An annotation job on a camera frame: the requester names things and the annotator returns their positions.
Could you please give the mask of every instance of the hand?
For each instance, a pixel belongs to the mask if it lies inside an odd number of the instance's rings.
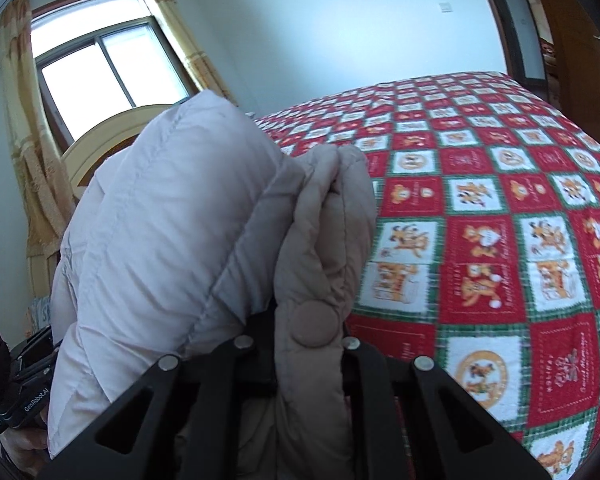
[[[42,419],[46,420],[46,408]],[[46,460],[40,450],[45,450],[46,430],[25,428],[14,430],[7,428],[0,436],[0,442],[18,469],[37,476]]]

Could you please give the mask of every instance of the wooden door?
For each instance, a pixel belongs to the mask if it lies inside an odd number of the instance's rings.
[[[554,37],[562,113],[600,143],[600,33],[577,0],[542,0]]]

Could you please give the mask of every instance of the bed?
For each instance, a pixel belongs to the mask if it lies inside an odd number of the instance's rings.
[[[256,122],[366,153],[378,225],[351,332],[432,356],[568,478],[600,437],[600,145],[500,73],[387,82]]]

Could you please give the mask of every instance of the red checkered blanket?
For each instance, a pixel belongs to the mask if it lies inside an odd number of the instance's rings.
[[[257,121],[366,153],[378,226],[351,331],[432,356],[555,479],[600,437],[600,145],[500,73],[382,83]]]

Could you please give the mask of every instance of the metal screw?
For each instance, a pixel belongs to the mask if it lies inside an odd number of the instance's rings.
[[[168,372],[173,370],[180,363],[180,359],[178,359],[175,355],[165,355],[160,358],[158,361],[158,368],[163,372]]]
[[[238,350],[246,350],[253,345],[253,337],[248,335],[239,335],[234,339],[234,345]]]
[[[346,338],[342,340],[342,346],[344,346],[346,350],[357,350],[360,348],[360,339],[350,335],[346,336]]]
[[[426,355],[420,355],[413,360],[413,364],[418,370],[423,372],[428,372],[433,370],[433,367],[436,365],[433,362],[431,357],[427,357]]]

